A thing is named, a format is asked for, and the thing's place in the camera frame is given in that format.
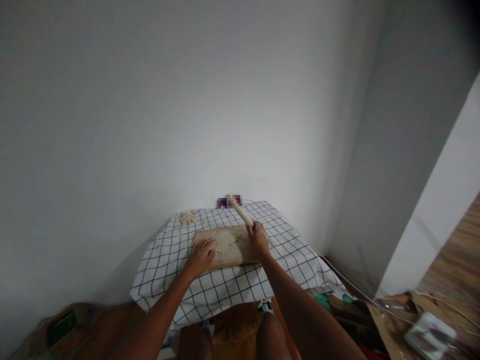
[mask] white tablecloth with black grid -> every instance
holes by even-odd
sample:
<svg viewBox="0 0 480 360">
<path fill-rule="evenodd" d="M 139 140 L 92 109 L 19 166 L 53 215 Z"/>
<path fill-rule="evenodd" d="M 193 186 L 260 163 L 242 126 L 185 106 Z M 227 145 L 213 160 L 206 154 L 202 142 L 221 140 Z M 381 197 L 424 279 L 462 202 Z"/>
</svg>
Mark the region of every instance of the white tablecloth with black grid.
<svg viewBox="0 0 480 360">
<path fill-rule="evenodd" d="M 268 201 L 244 203 L 243 209 L 253 220 L 263 223 L 271 255 L 303 289 L 310 289 L 314 295 L 345 289 L 335 273 Z M 143 255 L 130 295 L 145 311 L 152 308 L 183 269 L 196 231 L 245 223 L 234 209 L 204 208 L 192 213 L 198 219 L 196 223 L 182 226 L 182 213 L 174 215 Z M 170 330 L 198 323 L 235 304 L 273 296 L 259 263 L 207 271 L 190 285 Z"/>
</svg>

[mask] green object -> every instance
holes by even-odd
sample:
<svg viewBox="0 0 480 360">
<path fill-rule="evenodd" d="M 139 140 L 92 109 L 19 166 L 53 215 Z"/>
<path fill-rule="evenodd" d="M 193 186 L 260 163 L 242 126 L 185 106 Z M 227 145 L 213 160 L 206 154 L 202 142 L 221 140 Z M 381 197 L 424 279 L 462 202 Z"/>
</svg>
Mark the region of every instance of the green object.
<svg viewBox="0 0 480 360">
<path fill-rule="evenodd" d="M 350 304 L 354 302 L 354 300 L 350 296 L 348 296 L 347 294 L 343 294 L 342 300 L 344 302 L 350 303 Z"/>
<path fill-rule="evenodd" d="M 329 304 L 329 298 L 332 296 L 333 291 L 321 292 L 317 296 L 314 297 L 316 301 L 322 305 L 325 310 L 327 310 L 330 314 L 332 314 L 332 307 Z"/>
</svg>

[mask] white cable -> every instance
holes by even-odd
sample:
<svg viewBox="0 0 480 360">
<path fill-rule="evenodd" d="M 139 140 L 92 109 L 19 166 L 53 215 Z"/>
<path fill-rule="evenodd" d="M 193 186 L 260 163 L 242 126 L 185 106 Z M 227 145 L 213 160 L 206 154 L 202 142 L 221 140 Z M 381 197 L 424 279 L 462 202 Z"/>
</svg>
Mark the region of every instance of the white cable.
<svg viewBox="0 0 480 360">
<path fill-rule="evenodd" d="M 470 319 L 468 316 L 466 316 L 463 312 L 461 312 L 460 310 L 458 310 L 456 307 L 450 305 L 448 302 L 445 302 L 445 301 L 439 299 L 438 297 L 432 296 L 432 295 L 430 295 L 429 293 L 426 293 L 426 292 L 421 292 L 419 295 L 423 295 L 423 296 L 426 296 L 426 297 L 435 299 L 435 300 L 438 301 L 439 303 L 442 303 L 442 304 L 448 306 L 450 309 L 455 310 L 457 313 L 459 313 L 461 316 L 463 316 L 465 319 L 467 319 L 469 322 L 471 322 L 478 330 L 480 330 L 480 326 L 479 326 L 475 321 L 473 321 L 472 319 Z M 465 331 L 465 332 L 468 333 L 468 334 L 471 334 L 471 335 L 475 335 L 475 336 L 477 336 L 477 337 L 480 337 L 479 334 L 476 334 L 476 333 L 474 333 L 474 332 L 470 332 L 470 331 L 466 330 L 463 326 L 461 326 L 461 328 L 463 329 L 463 331 Z"/>
<path fill-rule="evenodd" d="M 427 293 L 427 294 L 429 294 L 429 293 L 431 292 L 431 291 L 429 292 L 429 291 L 421 288 L 420 286 L 417 286 L 417 287 L 416 287 L 416 290 L 418 290 L 417 293 Z M 471 304 L 466 303 L 466 302 L 461 302 L 461 301 L 458 300 L 457 298 L 454 298 L 454 297 L 445 295 L 444 293 L 441 293 L 441 292 L 439 292 L 439 291 L 435 291 L 435 292 L 438 293 L 438 294 L 440 294 L 443 298 L 447 298 L 447 299 L 454 300 L 456 303 L 459 303 L 460 305 L 462 305 L 462 306 L 464 306 L 464 307 L 466 307 L 466 308 L 470 308 L 470 309 L 475 310 L 476 312 L 480 313 L 480 308 L 478 308 L 478 307 L 472 306 Z"/>
<path fill-rule="evenodd" d="M 329 265 L 332 269 L 334 269 L 337 273 L 339 273 L 342 278 L 344 278 L 351 286 L 353 286 L 353 287 L 355 288 L 355 290 L 357 290 L 360 294 L 362 294 L 365 298 L 367 298 L 373 305 L 375 305 L 376 307 L 379 307 L 379 308 L 382 309 L 383 311 L 389 313 L 390 315 L 393 315 L 393 316 L 396 317 L 396 318 L 399 318 L 399 319 L 403 320 L 404 322 L 406 322 L 406 323 L 408 323 L 408 324 L 410 324 L 410 325 L 415 325 L 414 322 L 412 322 L 412 321 L 410 321 L 410 320 L 408 320 L 408 319 L 406 319 L 406 318 L 404 318 L 404 317 L 401 317 L 400 315 L 397 315 L 396 313 L 391 312 L 390 310 L 387 310 L 386 308 L 384 308 L 384 307 L 381 306 L 380 304 L 378 304 L 378 303 L 376 303 L 375 301 L 373 301 L 371 298 L 369 298 L 367 295 L 365 295 L 363 291 L 361 291 L 358 287 L 356 287 L 354 284 L 352 284 L 352 282 L 351 282 L 350 280 L 348 280 L 348 279 L 345 277 L 345 275 L 343 275 L 340 271 L 338 271 L 338 269 L 337 269 L 335 266 L 333 266 L 330 261 L 328 261 L 325 257 L 322 257 L 321 259 L 322 259 L 323 261 L 326 261 L 326 262 L 328 263 L 328 265 Z"/>
<path fill-rule="evenodd" d="M 410 324 L 410 325 L 415 325 L 414 322 L 412 322 L 412 321 L 410 321 L 410 320 L 408 320 L 408 319 L 406 319 L 406 318 L 404 318 L 404 317 L 401 317 L 400 315 L 397 315 L 396 313 L 391 312 L 390 310 L 387 310 L 386 308 L 384 308 L 383 306 L 381 306 L 380 304 L 376 303 L 374 300 L 372 300 L 371 298 L 369 298 L 367 295 L 365 295 L 365 293 L 364 293 L 363 291 L 361 291 L 361 290 L 360 290 L 358 287 L 356 287 L 349 279 L 347 279 L 347 277 L 346 277 L 345 275 L 343 275 L 335 266 L 333 266 L 332 263 L 327 260 L 327 258 L 325 258 L 324 256 L 320 255 L 320 253 L 317 251 L 317 249 L 315 249 L 313 246 L 311 246 L 311 248 L 313 249 L 313 251 L 316 252 L 316 254 L 317 254 L 323 261 L 327 262 L 327 264 L 328 264 L 333 270 L 335 270 L 337 273 L 339 273 L 340 276 L 347 281 L 347 283 L 349 283 L 351 286 L 353 286 L 353 288 L 354 288 L 355 290 L 357 290 L 360 294 L 362 294 L 362 295 L 363 295 L 366 299 L 368 299 L 373 305 L 375 305 L 376 307 L 378 307 L 378 308 L 382 309 L 383 311 L 389 313 L 390 315 L 393 315 L 394 317 L 399 318 L 400 320 L 403 320 L 404 322 L 406 322 L 406 323 L 408 323 L 408 324 Z M 470 321 L 473 325 L 475 325 L 475 326 L 480 330 L 480 327 L 479 327 L 473 320 L 471 320 L 470 318 L 468 318 L 467 316 L 465 316 L 462 312 L 458 311 L 456 308 L 454 308 L 454 307 L 451 306 L 450 304 L 448 304 L 448 303 L 446 303 L 446 302 L 444 302 L 444 301 L 442 301 L 442 300 L 440 300 L 440 299 L 438 299 L 438 298 L 436 298 L 436 297 L 434 297 L 434 296 L 428 295 L 428 294 L 426 294 L 426 293 L 420 293 L 420 295 L 429 296 L 429 297 L 431 297 L 431 298 L 433 298 L 433 299 L 441 302 L 442 304 L 445 304 L 445 305 L 449 306 L 450 308 L 452 308 L 453 310 L 455 310 L 457 313 L 459 313 L 460 315 L 462 315 L 465 319 L 467 319 L 468 321 Z M 467 334 L 470 334 L 470 335 L 473 335 L 473 336 L 476 336 L 476 337 L 480 337 L 480 335 L 478 335 L 478 334 L 476 334 L 476 333 L 474 333 L 474 332 L 471 332 L 471 331 L 466 330 L 466 329 L 465 329 L 463 326 L 461 326 L 461 325 L 459 325 L 459 327 L 460 327 L 464 332 L 466 332 Z"/>
</svg>

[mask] table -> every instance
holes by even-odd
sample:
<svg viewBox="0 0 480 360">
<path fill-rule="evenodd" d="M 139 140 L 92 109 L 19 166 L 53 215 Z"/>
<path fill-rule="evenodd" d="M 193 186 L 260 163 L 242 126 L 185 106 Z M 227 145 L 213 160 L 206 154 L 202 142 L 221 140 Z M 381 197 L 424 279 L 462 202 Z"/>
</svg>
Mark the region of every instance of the table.
<svg viewBox="0 0 480 360">
<path fill-rule="evenodd" d="M 268 201 L 243 204 L 243 209 L 253 220 L 263 223 L 271 255 L 303 289 L 313 295 L 334 290 L 346 293 L 335 273 Z M 234 209 L 202 208 L 192 213 L 198 221 L 191 225 L 181 225 L 182 213 L 172 216 L 143 254 L 130 295 L 145 311 L 152 308 L 183 269 L 196 231 L 244 224 Z M 192 282 L 170 330 L 211 318 L 235 304 L 273 296 L 259 263 L 210 270 Z"/>
</svg>

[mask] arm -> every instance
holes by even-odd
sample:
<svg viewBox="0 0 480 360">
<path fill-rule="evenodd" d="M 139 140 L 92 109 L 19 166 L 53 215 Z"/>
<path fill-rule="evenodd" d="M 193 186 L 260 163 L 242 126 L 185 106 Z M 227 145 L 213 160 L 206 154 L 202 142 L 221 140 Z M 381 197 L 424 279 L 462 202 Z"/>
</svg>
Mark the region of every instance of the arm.
<svg viewBox="0 0 480 360">
<path fill-rule="evenodd" d="M 135 333 L 120 347 L 114 359 L 156 359 L 177 308 L 192 281 L 204 273 L 215 257 L 210 238 L 193 246 L 183 271 L 173 279 Z"/>
<path fill-rule="evenodd" d="M 269 253 L 263 225 L 246 225 L 251 246 L 261 261 L 285 324 L 303 359 L 365 359 L 335 318 L 307 294 Z"/>
</svg>

